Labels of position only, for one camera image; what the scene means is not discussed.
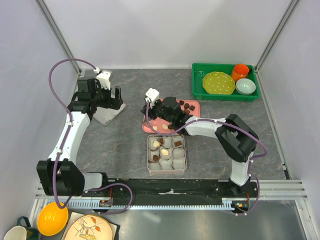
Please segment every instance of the gray wall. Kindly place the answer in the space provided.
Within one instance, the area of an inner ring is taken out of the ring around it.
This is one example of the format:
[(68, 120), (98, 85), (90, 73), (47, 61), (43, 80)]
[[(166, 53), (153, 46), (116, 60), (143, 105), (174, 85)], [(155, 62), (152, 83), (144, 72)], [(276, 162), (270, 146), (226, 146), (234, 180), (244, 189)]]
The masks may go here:
[(106, 69), (155, 69), (256, 64), (290, 0), (45, 2), (75, 56)]
[(320, 226), (320, 1), (297, 6), (260, 70), (289, 170)]
[[(66, 58), (33, 0), (2, 0), (0, 7), (0, 239), (19, 216), (29, 216), (38, 188), (36, 165), (47, 159), (65, 121), (48, 73)], [(53, 74), (70, 100), (76, 74), (69, 63)]]

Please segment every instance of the robotic arm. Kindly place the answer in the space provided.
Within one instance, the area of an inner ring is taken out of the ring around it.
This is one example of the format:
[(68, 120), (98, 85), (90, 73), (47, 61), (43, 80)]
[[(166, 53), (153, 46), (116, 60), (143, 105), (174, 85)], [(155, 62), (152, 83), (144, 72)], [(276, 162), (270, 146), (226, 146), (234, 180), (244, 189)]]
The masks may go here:
[(225, 126), (223, 123), (236, 126), (256, 139), (258, 139), (257, 134), (235, 114), (230, 114), (226, 118), (209, 120), (195, 117), (183, 113), (175, 97), (166, 97), (161, 101), (159, 95), (157, 90), (150, 88), (146, 93), (146, 104), (141, 112), (146, 115), (148, 111), (148, 117), (152, 120), (161, 118), (168, 121), (174, 130), (186, 125), (178, 132), (180, 134), (201, 135), (218, 139), (227, 155), (232, 159), (231, 183), (239, 188), (246, 185), (250, 180), (249, 161), (254, 154), (257, 143), (241, 131)]
[(95, 113), (102, 109), (119, 110), (123, 104), (120, 87), (115, 87), (115, 97), (112, 89), (109, 71), (102, 71), (92, 77), (80, 77), (77, 80), (78, 91), (74, 93), (71, 103), (67, 106), (72, 114), (66, 116), (64, 128), (54, 150), (45, 161), (39, 161), (36, 167), (43, 190), (52, 196), (54, 162), (60, 154), (58, 172), (56, 173), (56, 189), (59, 196), (80, 196), (84, 191), (99, 188), (103, 175), (99, 172), (81, 173), (76, 167), (77, 152), (84, 135)]

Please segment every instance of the red cup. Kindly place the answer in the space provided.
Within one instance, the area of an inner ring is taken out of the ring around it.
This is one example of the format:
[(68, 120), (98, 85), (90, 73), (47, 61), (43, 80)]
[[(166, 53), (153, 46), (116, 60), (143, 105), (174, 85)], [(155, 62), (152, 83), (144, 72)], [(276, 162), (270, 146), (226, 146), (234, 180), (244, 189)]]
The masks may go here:
[(249, 73), (249, 67), (245, 64), (239, 63), (234, 66), (231, 78), (237, 82), (239, 79), (244, 79)]

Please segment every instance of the polka dot plate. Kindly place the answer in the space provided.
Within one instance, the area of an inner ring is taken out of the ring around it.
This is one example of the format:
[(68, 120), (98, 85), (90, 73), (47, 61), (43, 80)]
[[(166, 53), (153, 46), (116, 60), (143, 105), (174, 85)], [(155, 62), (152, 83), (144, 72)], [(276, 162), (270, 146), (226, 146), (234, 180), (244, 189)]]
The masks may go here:
[(231, 95), (236, 89), (235, 81), (231, 76), (221, 71), (213, 71), (205, 75), (202, 86), (208, 94)]

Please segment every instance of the green bin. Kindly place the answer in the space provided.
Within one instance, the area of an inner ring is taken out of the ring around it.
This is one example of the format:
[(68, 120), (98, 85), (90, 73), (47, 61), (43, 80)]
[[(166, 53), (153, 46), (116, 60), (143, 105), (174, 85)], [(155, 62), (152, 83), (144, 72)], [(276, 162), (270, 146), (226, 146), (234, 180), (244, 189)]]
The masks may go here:
[(253, 102), (260, 97), (259, 85), (256, 77), (255, 68), (252, 65), (247, 65), (252, 70), (247, 79), (254, 82), (256, 90), (251, 95), (241, 95), (234, 90), (231, 95), (209, 94), (202, 86), (202, 80), (211, 72), (223, 72), (231, 76), (235, 64), (215, 64), (215, 63), (194, 63), (192, 64), (192, 94), (198, 100), (222, 100), (222, 101), (244, 101)]

